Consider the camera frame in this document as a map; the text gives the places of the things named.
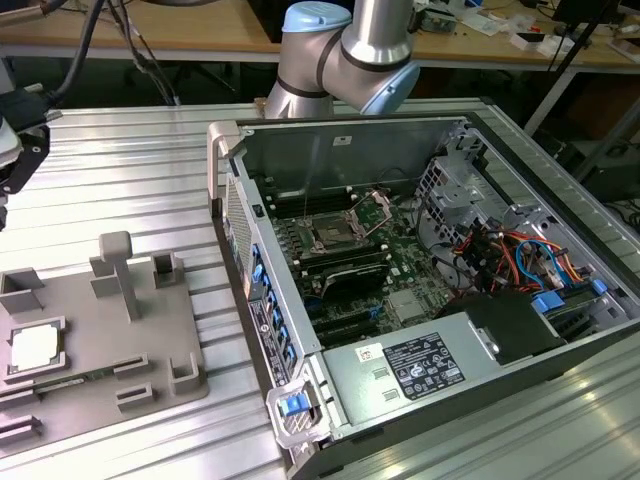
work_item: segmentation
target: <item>orange wire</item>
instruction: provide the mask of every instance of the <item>orange wire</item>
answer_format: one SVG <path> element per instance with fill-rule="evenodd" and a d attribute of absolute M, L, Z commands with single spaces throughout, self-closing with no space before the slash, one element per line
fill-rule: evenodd
<path fill-rule="evenodd" d="M 502 239 L 500 239 L 500 246 L 502 247 L 504 255 L 507 257 L 507 261 L 509 262 L 509 266 L 511 267 L 511 271 L 513 272 L 513 278 L 516 285 L 520 285 L 520 274 L 518 273 L 518 267 L 516 266 L 516 262 L 513 261 L 511 253 L 509 253 L 509 250 L 507 249 L 507 246 L 504 244 L 504 240 Z"/>
<path fill-rule="evenodd" d="M 550 242 L 546 238 L 533 237 L 533 236 L 525 235 L 524 233 L 517 233 L 517 232 L 505 232 L 505 235 L 509 235 L 517 239 L 538 240 L 539 242 L 550 245 L 554 248 L 557 248 L 558 250 L 562 250 L 562 247 L 560 247 L 559 245 L 553 242 Z M 569 255 L 565 253 L 564 255 L 562 255 L 562 257 L 566 260 L 565 262 L 563 262 L 563 267 L 565 268 L 565 270 L 567 271 L 571 279 L 575 282 L 582 282 L 583 281 L 582 277 L 578 275 L 578 273 L 574 270 L 573 265 L 571 265 L 571 260 L 569 260 Z"/>

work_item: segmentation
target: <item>blue latch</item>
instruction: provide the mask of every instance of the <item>blue latch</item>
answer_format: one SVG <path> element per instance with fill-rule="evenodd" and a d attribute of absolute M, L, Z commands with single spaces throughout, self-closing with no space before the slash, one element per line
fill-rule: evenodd
<path fill-rule="evenodd" d="M 296 359 L 296 351 L 291 345 L 287 347 L 287 358 L 291 363 Z"/>
<path fill-rule="evenodd" d="M 535 300 L 531 303 L 538 313 L 547 313 L 554 308 L 562 307 L 564 300 L 560 298 L 556 292 L 543 292 L 536 295 Z"/>
<path fill-rule="evenodd" d="M 280 327 L 281 323 L 282 323 L 282 314 L 280 313 L 279 308 L 275 308 L 273 310 L 273 327 L 278 328 Z"/>
<path fill-rule="evenodd" d="M 605 293 L 607 293 L 607 290 L 609 290 L 609 287 L 607 287 L 607 285 L 602 280 L 594 280 L 593 282 L 591 282 L 591 286 L 598 295 L 604 295 Z"/>
<path fill-rule="evenodd" d="M 264 267 L 262 266 L 261 263 L 259 263 L 258 265 L 256 265 L 256 268 L 253 270 L 253 275 L 251 275 L 251 278 L 253 279 L 253 283 L 258 283 L 262 278 L 263 273 L 264 273 Z"/>
<path fill-rule="evenodd" d="M 282 400 L 280 402 L 280 408 L 285 417 L 291 417 L 298 413 L 308 412 L 311 410 L 311 405 L 309 404 L 309 399 L 304 393 L 298 393 L 286 400 Z"/>

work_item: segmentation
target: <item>colored cables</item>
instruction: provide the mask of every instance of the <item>colored cables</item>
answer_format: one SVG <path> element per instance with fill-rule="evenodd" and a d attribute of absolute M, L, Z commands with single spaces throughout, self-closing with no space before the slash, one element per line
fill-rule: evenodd
<path fill-rule="evenodd" d="M 534 282 L 536 282 L 538 285 L 540 285 L 540 287 L 542 289 L 545 288 L 544 287 L 544 283 L 542 282 L 542 280 L 538 276 L 536 276 L 533 273 L 527 271 L 527 269 L 522 264 L 522 259 L 521 259 L 522 248 L 528 243 L 529 244 L 533 244 L 533 245 L 537 245 L 539 248 L 544 250 L 544 252 L 547 255 L 549 255 L 549 258 L 551 258 L 551 261 L 553 262 L 553 266 L 555 267 L 556 271 L 558 272 L 558 274 L 562 278 L 562 281 L 565 284 L 573 283 L 572 280 L 569 278 L 569 276 L 566 274 L 566 272 L 560 267 L 560 265 L 558 264 L 558 261 L 556 260 L 555 255 L 549 249 L 549 247 L 546 244 L 544 244 L 544 243 L 542 243 L 542 242 L 540 242 L 538 240 L 523 240 L 520 243 L 520 245 L 518 245 L 518 247 L 516 248 L 516 263 L 517 263 L 518 268 L 520 269 L 520 271 L 522 272 L 523 275 L 525 275 L 526 277 L 528 277 L 531 280 L 533 280 Z"/>

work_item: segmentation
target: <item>ridged metal surface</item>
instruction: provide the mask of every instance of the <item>ridged metal surface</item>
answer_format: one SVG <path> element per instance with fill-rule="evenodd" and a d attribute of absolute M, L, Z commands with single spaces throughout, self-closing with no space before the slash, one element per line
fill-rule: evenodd
<path fill-rule="evenodd" d="M 54 123 L 51 155 L 10 199 L 1 269 L 88 270 L 109 231 L 128 230 L 137 258 L 173 249 L 187 269 L 211 393 L 4 458 L 0 478 L 285 477 L 206 202 L 206 128 L 251 112 L 87 110 Z"/>
<path fill-rule="evenodd" d="M 523 145 L 517 127 L 477 99 L 410 102 L 404 109 L 476 111 Z M 211 393 L 2 459 L 2 480 L 285 478 L 206 208 L 206 128 L 252 116 L 248 105 L 77 110 L 54 123 L 52 154 L 10 200 L 0 268 L 33 266 L 45 277 L 87 270 L 97 235 L 115 230 L 131 232 L 137 258 L 173 249 L 188 270 Z M 606 218 L 604 224 L 616 226 Z M 336 478 L 637 477 L 638 367 L 635 338 Z"/>

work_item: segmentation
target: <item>power supply label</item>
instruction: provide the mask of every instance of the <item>power supply label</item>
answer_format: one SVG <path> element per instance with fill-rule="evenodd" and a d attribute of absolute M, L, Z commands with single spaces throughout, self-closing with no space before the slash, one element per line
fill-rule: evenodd
<path fill-rule="evenodd" d="M 465 378 L 437 332 L 384 349 L 404 396 L 418 400 Z"/>

